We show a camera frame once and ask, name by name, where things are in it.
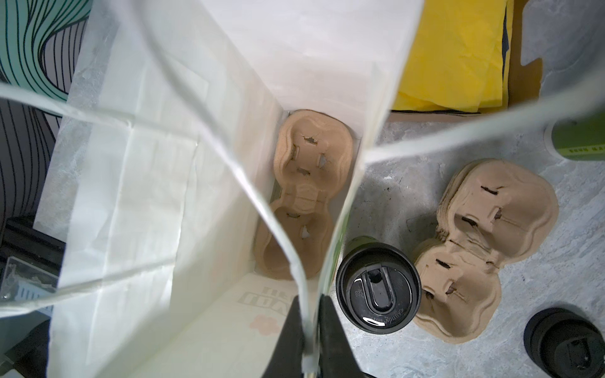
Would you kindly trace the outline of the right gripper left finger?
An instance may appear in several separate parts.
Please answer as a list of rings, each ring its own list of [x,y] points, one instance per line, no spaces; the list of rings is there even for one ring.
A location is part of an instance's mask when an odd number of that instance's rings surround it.
[[[302,326],[299,296],[296,296],[262,378],[303,377],[305,337]]]

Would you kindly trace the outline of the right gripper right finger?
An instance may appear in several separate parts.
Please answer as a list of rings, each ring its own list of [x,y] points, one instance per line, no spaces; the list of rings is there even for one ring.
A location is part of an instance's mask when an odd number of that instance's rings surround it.
[[[319,376],[323,378],[365,378],[348,343],[336,307],[329,296],[319,302]]]

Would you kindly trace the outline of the green paper coffee cup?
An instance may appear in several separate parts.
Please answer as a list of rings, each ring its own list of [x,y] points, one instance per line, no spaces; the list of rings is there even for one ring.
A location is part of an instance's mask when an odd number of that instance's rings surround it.
[[[350,253],[352,253],[354,250],[356,250],[359,247],[363,247],[367,244],[372,244],[372,243],[376,243],[377,240],[371,236],[357,236],[351,240],[349,240],[346,244],[345,244],[345,248],[344,248],[344,252],[343,252],[343,256],[347,256]]]

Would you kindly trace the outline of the brown pulp carrier single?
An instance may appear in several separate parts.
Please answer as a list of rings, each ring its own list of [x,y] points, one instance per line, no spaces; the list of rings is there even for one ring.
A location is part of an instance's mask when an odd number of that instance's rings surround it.
[[[323,113],[298,110],[280,128],[274,154],[280,195],[270,208],[308,278],[321,271],[334,229],[329,203],[348,179],[353,152],[347,126]]]

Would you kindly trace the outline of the white paper takeout bag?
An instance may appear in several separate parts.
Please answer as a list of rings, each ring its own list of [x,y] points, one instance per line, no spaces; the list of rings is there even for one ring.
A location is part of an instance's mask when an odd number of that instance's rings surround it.
[[[73,184],[57,290],[2,304],[51,306],[49,377],[258,377],[277,339],[240,302],[264,288],[302,296],[314,340],[319,296],[365,171],[583,115],[604,102],[604,59],[555,94],[449,132],[376,144],[411,59],[421,1],[107,1],[114,37],[84,54],[102,80],[67,100],[12,84],[1,96],[88,129]],[[291,110],[342,121],[354,137],[320,275],[263,277],[252,255],[270,219],[273,155]]]

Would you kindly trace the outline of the black coffee lid stack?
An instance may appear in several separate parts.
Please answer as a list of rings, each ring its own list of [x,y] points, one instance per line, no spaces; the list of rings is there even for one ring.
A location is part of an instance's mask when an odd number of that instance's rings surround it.
[[[588,319],[560,307],[531,317],[523,334],[531,361],[550,377],[603,377],[604,338]]]

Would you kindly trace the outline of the brown pulp cup carrier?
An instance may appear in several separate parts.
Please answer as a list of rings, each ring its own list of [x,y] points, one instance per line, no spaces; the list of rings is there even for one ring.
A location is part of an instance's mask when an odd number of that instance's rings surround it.
[[[415,250],[422,293],[414,323],[446,343],[479,337],[502,299],[499,271],[533,255],[558,216],[543,177],[499,159],[465,165],[442,196],[436,235]]]

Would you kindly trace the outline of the yellow napkin stack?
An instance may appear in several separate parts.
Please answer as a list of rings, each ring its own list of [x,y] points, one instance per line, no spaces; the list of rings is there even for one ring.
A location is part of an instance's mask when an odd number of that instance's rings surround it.
[[[505,110],[514,5],[512,1],[425,2],[393,110]]]

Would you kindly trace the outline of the stack of green paper cups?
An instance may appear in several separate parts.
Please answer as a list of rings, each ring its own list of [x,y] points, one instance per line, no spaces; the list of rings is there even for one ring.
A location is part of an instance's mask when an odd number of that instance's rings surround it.
[[[544,132],[549,153],[576,162],[604,161],[604,112],[556,121]]]

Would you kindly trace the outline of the brown cardboard napkin tray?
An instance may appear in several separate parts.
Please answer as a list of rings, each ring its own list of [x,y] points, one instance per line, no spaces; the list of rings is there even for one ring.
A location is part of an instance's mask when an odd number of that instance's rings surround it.
[[[543,61],[537,58],[524,65],[521,63],[523,10],[525,1],[514,2],[514,20],[512,37],[510,41],[510,68],[508,74],[508,107],[517,106],[530,100],[535,100],[540,94],[541,78],[543,74]],[[462,113],[453,111],[412,112],[395,111],[389,116],[389,121],[435,121],[435,122],[461,122],[472,118],[491,115],[492,113]]]

